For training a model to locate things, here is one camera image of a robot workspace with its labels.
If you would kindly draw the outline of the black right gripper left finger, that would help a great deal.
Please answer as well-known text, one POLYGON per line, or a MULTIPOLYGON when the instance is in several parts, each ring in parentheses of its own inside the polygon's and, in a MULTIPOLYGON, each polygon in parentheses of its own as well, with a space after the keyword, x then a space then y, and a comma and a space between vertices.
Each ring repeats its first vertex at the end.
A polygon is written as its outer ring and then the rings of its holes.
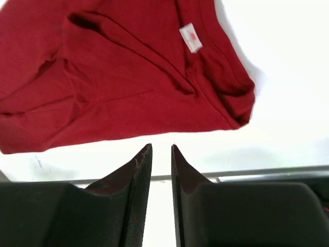
POLYGON ((1 183, 1 246, 142 246, 152 145, 85 188, 1 183))

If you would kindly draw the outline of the dark red t shirt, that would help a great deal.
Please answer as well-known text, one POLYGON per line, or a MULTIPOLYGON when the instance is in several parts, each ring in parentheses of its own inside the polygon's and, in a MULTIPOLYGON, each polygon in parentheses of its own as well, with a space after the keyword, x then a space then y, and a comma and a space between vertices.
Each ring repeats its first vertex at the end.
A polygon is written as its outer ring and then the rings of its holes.
POLYGON ((1 152, 249 123, 254 82, 214 1, 7 1, 1 152))

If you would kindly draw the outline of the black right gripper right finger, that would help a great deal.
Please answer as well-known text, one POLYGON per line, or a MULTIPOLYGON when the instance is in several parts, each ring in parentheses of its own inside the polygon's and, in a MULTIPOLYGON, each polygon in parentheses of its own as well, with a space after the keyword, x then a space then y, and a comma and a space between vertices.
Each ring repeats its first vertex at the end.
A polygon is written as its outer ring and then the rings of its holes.
POLYGON ((213 183, 171 159, 177 246, 328 246, 328 178, 213 183))

